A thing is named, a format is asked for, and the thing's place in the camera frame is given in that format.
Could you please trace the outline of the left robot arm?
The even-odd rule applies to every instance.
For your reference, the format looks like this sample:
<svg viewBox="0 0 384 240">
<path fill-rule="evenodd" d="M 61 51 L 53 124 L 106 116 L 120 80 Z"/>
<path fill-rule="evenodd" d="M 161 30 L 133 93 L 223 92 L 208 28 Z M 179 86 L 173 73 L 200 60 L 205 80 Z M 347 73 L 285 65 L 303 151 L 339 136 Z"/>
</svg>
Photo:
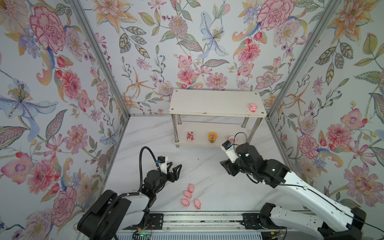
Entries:
<svg viewBox="0 0 384 240">
<path fill-rule="evenodd" d="M 181 169 L 182 165 L 172 168 L 171 162 L 163 163 L 147 173 L 137 192 L 117 194 L 106 190 L 79 220 L 77 230 L 90 240 L 111 240 L 126 227 L 144 228 L 157 193 L 166 183 L 177 181 Z"/>
</svg>

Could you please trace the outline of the pink bear white bowl toy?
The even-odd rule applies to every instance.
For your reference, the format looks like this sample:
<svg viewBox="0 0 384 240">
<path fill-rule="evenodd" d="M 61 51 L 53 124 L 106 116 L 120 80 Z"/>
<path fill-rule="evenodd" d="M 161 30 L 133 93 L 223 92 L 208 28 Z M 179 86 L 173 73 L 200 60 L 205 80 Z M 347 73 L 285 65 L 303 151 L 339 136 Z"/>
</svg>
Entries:
<svg viewBox="0 0 384 240">
<path fill-rule="evenodd" d="M 234 143 L 237 141 L 237 138 L 236 138 L 235 136 L 229 136 L 229 137 L 228 137 L 228 140 L 229 140 L 232 144 L 234 144 Z"/>
</svg>

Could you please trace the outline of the pink bear with strawberry hat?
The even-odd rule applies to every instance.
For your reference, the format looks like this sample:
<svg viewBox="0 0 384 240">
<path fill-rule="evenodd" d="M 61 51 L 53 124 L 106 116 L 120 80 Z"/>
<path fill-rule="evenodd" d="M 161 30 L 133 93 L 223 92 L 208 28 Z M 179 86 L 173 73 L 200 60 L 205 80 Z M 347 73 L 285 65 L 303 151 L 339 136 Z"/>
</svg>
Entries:
<svg viewBox="0 0 384 240">
<path fill-rule="evenodd" d="M 187 141 L 191 142 L 194 140 L 194 133 L 193 132 L 188 132 L 187 133 Z"/>
</svg>

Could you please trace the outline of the pink bear yellow flower toy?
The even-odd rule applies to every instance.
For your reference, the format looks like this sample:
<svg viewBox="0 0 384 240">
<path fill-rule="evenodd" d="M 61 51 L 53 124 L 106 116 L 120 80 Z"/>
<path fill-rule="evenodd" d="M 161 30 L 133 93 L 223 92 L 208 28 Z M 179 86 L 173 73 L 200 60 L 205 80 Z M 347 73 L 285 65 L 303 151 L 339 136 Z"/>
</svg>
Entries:
<svg viewBox="0 0 384 240">
<path fill-rule="evenodd" d="M 210 143 L 215 143 L 217 140 L 218 135 L 214 132 L 209 133 L 208 138 Z"/>
</svg>

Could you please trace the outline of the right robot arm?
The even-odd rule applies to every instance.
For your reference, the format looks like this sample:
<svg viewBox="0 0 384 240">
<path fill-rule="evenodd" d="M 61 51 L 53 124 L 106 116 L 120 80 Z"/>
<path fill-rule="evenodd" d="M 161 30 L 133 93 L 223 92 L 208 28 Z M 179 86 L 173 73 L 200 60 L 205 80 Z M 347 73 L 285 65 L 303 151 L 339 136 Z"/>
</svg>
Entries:
<svg viewBox="0 0 384 240">
<path fill-rule="evenodd" d="M 285 210 L 265 203 L 255 217 L 248 221 L 255 229 L 290 228 L 319 240 L 361 240 L 366 213 L 349 208 L 325 196 L 297 176 L 281 162 L 265 160 L 254 146 L 235 146 L 225 141 L 222 150 L 228 156 L 221 165 L 231 176 L 246 174 L 254 183 L 262 183 L 298 201 L 312 214 Z"/>
</svg>

